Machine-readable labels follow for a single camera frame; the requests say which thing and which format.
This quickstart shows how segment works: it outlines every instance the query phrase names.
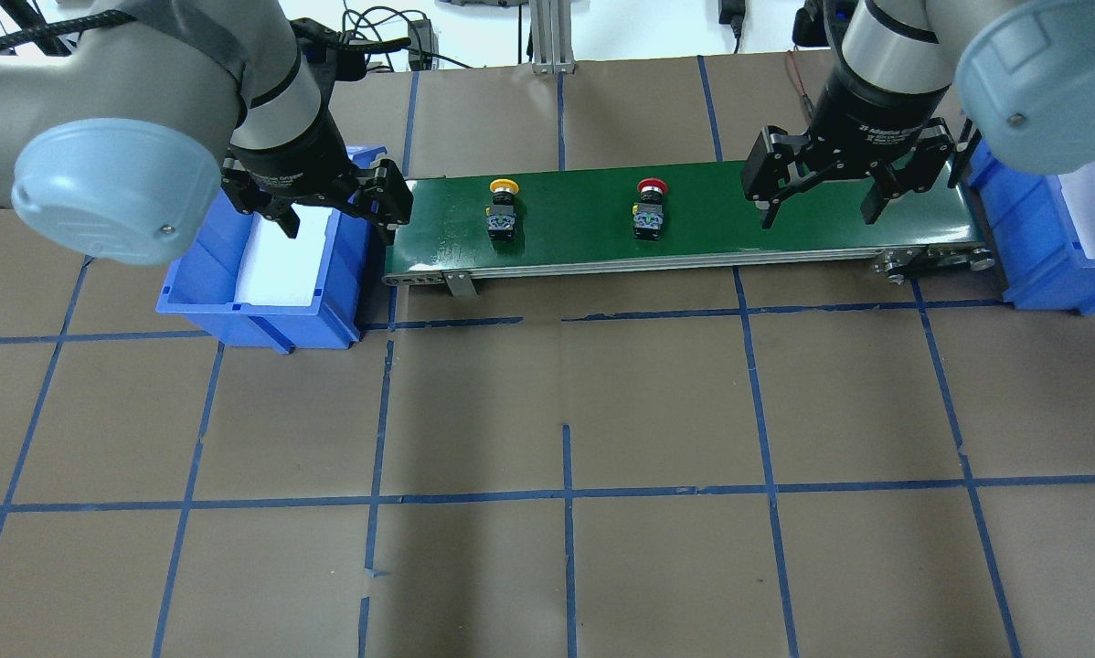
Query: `blue tape line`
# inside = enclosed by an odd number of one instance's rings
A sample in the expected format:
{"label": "blue tape line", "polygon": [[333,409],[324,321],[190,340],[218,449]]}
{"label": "blue tape line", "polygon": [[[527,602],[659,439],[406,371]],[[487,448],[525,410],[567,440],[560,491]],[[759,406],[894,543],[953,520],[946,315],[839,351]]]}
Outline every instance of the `blue tape line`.
{"label": "blue tape line", "polygon": [[194,500],[192,509],[279,509],[285,507],[356,507],[373,503],[401,503],[401,496],[395,500],[374,499],[371,495],[334,495],[313,497],[255,497],[255,499],[238,500]]}
{"label": "blue tape line", "polygon": [[0,346],[18,346],[25,345],[25,343],[55,343],[59,340],[59,336],[13,336],[13,337],[0,337]]}
{"label": "blue tape line", "polygon": [[853,312],[853,311],[902,311],[915,309],[914,302],[871,302],[858,304],[820,304],[820,305],[768,305],[747,309],[748,315],[765,315],[773,312]]}
{"label": "blue tape line", "polygon": [[70,334],[59,338],[66,343],[89,343],[95,340],[154,340],[154,338],[201,338],[208,333],[198,328],[184,332],[126,332],[120,334]]}
{"label": "blue tape line", "polygon": [[206,436],[206,429],[210,422],[210,412],[214,409],[214,393],[218,390],[218,372],[222,371],[222,355],[224,353],[222,343],[218,344],[218,349],[214,353],[214,366],[210,368],[210,379],[206,384],[206,400],[201,401],[201,420],[197,425],[197,440],[194,441],[194,453],[189,462],[189,473],[185,475],[185,493],[181,500],[181,512],[178,513],[178,529],[174,533],[173,550],[170,553],[170,567],[166,570],[166,586],[162,591],[162,604],[158,608],[158,627],[153,634],[153,658],[162,655],[162,644],[166,638],[166,621],[170,620],[170,603],[174,597],[174,582],[178,579],[178,565],[181,562],[181,549],[185,542],[185,526],[189,521],[189,511],[194,500],[194,486],[197,483],[197,470],[201,465],[201,438]]}
{"label": "blue tape line", "polygon": [[[781,495],[797,493],[886,492],[948,489],[965,486],[957,480],[872,480],[851,483],[777,484]],[[1006,478],[973,478],[976,487],[1056,487],[1072,484],[1095,484],[1095,474],[1015,475]],[[713,484],[712,486],[673,487],[607,487],[565,489],[527,489],[514,492],[472,493],[471,495],[346,495],[316,497],[264,497],[264,499],[194,500],[192,509],[274,509],[281,507],[357,507],[378,505],[439,505],[465,503],[500,503],[500,500],[555,500],[580,497],[662,497],[685,495],[765,495],[764,484]],[[49,511],[161,511],[181,509],[181,500],[111,500],[110,503],[20,503],[10,513]]]}
{"label": "blue tape line", "polygon": [[[393,318],[392,304],[390,304],[390,318]],[[384,471],[384,434],[389,428],[390,415],[390,381],[393,379],[393,348],[394,343],[390,340],[384,345],[384,366],[381,369],[381,401],[377,411],[377,449],[373,453],[373,483],[371,499],[373,503],[368,506],[368,529],[365,530],[365,570],[371,572],[377,559],[377,521],[380,513],[381,496],[381,473]],[[364,657],[365,645],[368,644],[368,612],[371,605],[369,597],[360,600],[360,616],[357,620],[357,637],[360,638],[358,657]]]}
{"label": "blue tape line", "polygon": [[779,577],[779,594],[783,599],[783,622],[787,632],[787,649],[791,658],[799,658],[799,640],[795,633],[795,620],[791,608],[791,586],[787,578],[787,558],[783,550],[783,526],[779,522],[779,499],[774,466],[771,462],[771,446],[765,429],[763,413],[763,392],[760,388],[760,370],[754,359],[754,340],[751,334],[751,320],[747,305],[747,291],[744,290],[744,279],[734,268],[735,292],[738,296],[738,314],[744,321],[744,348],[747,351],[747,371],[751,380],[751,399],[754,403],[754,420],[760,435],[760,453],[763,457],[763,484],[768,496],[768,511],[771,517],[771,539],[774,543],[774,567]]}
{"label": "blue tape line", "polygon": [[738,315],[737,308],[706,308],[698,311],[595,312],[584,318],[564,318],[561,322],[603,322],[609,320],[656,320],[657,318],[719,318]]}
{"label": "blue tape line", "polygon": [[365,658],[368,645],[368,597],[360,597],[360,615],[357,616],[357,658]]}
{"label": "blue tape line", "polygon": [[1095,484],[1095,475],[1026,475],[1014,478],[975,478],[976,487],[1045,487],[1062,484]]}
{"label": "blue tape line", "polygon": [[519,324],[522,318],[474,318],[473,320],[417,320],[395,322],[396,330],[439,330],[445,326],[494,326],[497,324]]}
{"label": "blue tape line", "polygon": [[385,505],[460,505],[463,503],[505,503],[505,500],[550,500],[567,497],[561,489],[523,489],[514,492],[464,493],[464,495],[401,495]]}
{"label": "blue tape line", "polygon": [[389,330],[393,330],[393,325],[397,322],[397,288],[396,286],[390,287],[390,318],[389,324],[385,324]]}
{"label": "blue tape line", "polygon": [[994,599],[999,603],[999,614],[1003,617],[1003,630],[1006,633],[1006,642],[1011,646],[1012,658],[1023,658],[1023,649],[1019,647],[1019,636],[1015,632],[1015,622],[1011,617],[1011,607],[1006,600],[1006,591],[1003,589],[1003,579],[999,575],[999,559],[994,557],[990,530],[987,529],[987,516],[982,512],[973,470],[970,467],[970,458],[965,453],[961,426],[958,423],[957,412],[954,411],[954,396],[949,392],[949,383],[945,378],[945,367],[942,366],[942,354],[938,350],[937,338],[933,336],[933,326],[931,321],[929,321],[929,311],[925,309],[925,299],[921,287],[917,284],[917,280],[911,280],[911,284],[917,302],[917,315],[921,316],[925,342],[929,345],[929,356],[931,356],[931,361],[933,361],[933,372],[937,376],[937,384],[942,391],[945,417],[949,422],[949,432],[954,436],[954,447],[958,451],[958,462],[961,463],[961,476],[965,480],[966,492],[970,495],[970,510],[973,511],[975,524],[978,528],[978,539],[982,544],[982,554],[987,557],[987,570],[990,572],[991,586],[994,588]]}
{"label": "blue tape line", "polygon": [[925,302],[925,308],[987,308],[994,305],[1006,305],[1003,300],[946,300],[941,302]]}
{"label": "blue tape line", "polygon": [[410,82],[410,108],[406,109],[405,117],[405,150],[401,154],[401,175],[410,175],[410,153],[413,150],[413,116],[417,113],[418,76],[418,71],[413,71],[413,80]]}
{"label": "blue tape line", "polygon": [[47,362],[43,383],[39,384],[39,395],[36,396],[35,406],[32,408],[32,419],[28,422],[28,428],[24,434],[24,442],[22,442],[20,453],[15,458],[12,478],[8,483],[8,490],[3,493],[3,504],[0,506],[0,539],[3,538],[3,526],[8,523],[8,515],[10,513],[10,507],[12,507],[12,499],[15,497],[15,490],[20,484],[20,476],[24,474],[24,464],[26,463],[26,459],[28,459],[28,450],[32,450],[32,440],[35,438],[35,430],[39,425],[39,415],[43,413],[43,405],[45,405],[45,400],[47,399],[47,389],[51,386],[51,379],[56,374],[56,366],[59,363],[59,351],[64,346],[64,335],[68,334],[68,326],[72,322],[72,313],[76,312],[76,301],[80,297],[80,289],[84,288],[84,278],[89,274],[89,263],[92,263],[92,258],[84,257],[84,262],[80,264],[80,273],[76,275],[72,296],[68,299],[68,308],[64,312],[64,321],[61,326],[59,326],[58,340],[56,340],[56,346],[51,350],[51,359]]}
{"label": "blue tape line", "polygon": [[560,171],[565,170],[567,163],[565,155],[565,145],[564,145],[564,74],[558,72],[556,74],[556,137],[560,138]]}
{"label": "blue tape line", "polygon": [[[390,380],[393,373],[393,340],[384,346],[384,370],[381,373],[381,402],[377,413],[377,450],[373,453],[372,499],[381,496],[381,473],[384,471],[384,432],[388,428],[390,413]],[[368,509],[368,532],[365,540],[365,569],[372,569],[377,554],[377,512],[378,506]]]}
{"label": "blue tape line", "polygon": [[711,93],[711,78],[705,72],[705,58],[698,56],[698,70],[702,74],[702,93],[705,95],[705,111],[711,116],[711,136],[714,137],[714,159],[722,162],[722,141],[718,138],[718,116],[714,112],[714,95]]}
{"label": "blue tape line", "polygon": [[[573,426],[564,425],[564,492],[573,490]],[[567,605],[567,658],[577,658],[576,623],[576,523],[573,520],[573,497],[564,499],[564,582]]]}
{"label": "blue tape line", "polygon": [[965,480],[883,480],[869,483],[793,483],[779,484],[779,493],[895,492],[918,489],[954,489],[965,486]]}
{"label": "blue tape line", "polygon": [[13,513],[38,511],[159,511],[181,509],[181,500],[114,500],[114,503],[21,503]]}

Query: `light blue joint cover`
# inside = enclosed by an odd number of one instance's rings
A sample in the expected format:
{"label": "light blue joint cover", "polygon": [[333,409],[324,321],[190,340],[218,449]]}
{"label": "light blue joint cover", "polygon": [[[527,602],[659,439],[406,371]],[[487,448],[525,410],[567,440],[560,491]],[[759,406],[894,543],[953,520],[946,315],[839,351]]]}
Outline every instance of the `light blue joint cover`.
{"label": "light blue joint cover", "polygon": [[70,250],[158,265],[189,249],[220,181],[209,150],[178,130],[81,119],[28,142],[15,161],[12,205]]}
{"label": "light blue joint cover", "polygon": [[1095,0],[1029,0],[966,47],[954,77],[995,158],[1029,174],[1095,162]]}

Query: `red wire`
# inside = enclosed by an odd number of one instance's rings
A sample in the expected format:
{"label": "red wire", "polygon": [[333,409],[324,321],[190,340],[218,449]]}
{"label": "red wire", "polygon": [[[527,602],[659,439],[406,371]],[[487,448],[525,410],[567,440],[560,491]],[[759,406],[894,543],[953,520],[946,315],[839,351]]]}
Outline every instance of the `red wire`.
{"label": "red wire", "polygon": [[795,71],[795,79],[799,81],[799,94],[807,96],[807,86],[804,85],[803,76],[799,76],[799,64],[795,62],[795,53],[787,50],[786,59],[791,62],[791,68]]}

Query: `power adapter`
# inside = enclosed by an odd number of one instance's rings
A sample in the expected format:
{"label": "power adapter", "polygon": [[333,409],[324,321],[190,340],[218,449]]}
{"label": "power adapter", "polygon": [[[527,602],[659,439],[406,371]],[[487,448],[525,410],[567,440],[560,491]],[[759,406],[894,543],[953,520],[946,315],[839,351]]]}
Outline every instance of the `power adapter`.
{"label": "power adapter", "polygon": [[410,21],[410,70],[431,70],[438,53],[438,35],[428,19]]}
{"label": "power adapter", "polygon": [[718,24],[730,25],[735,34],[735,51],[744,38],[744,21],[747,20],[747,0],[718,0]]}

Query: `blue plastic bin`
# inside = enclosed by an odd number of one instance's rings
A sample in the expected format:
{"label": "blue plastic bin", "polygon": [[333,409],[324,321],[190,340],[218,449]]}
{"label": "blue plastic bin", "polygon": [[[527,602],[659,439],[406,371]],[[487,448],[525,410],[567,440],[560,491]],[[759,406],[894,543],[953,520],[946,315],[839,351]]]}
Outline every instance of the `blue plastic bin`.
{"label": "blue plastic bin", "polygon": [[[384,147],[348,149],[361,168],[381,153]],[[226,346],[289,354],[296,348],[346,349],[359,340],[354,318],[371,241],[368,221],[331,213],[312,303],[301,307],[235,303],[252,221],[262,220],[237,212],[220,192],[189,251],[171,263],[157,312],[184,316]]]}
{"label": "blue plastic bin", "polygon": [[981,193],[987,221],[1006,272],[1003,299],[1021,309],[1095,312],[1095,258],[1080,245],[1059,176],[1023,174],[982,145],[970,184]]}

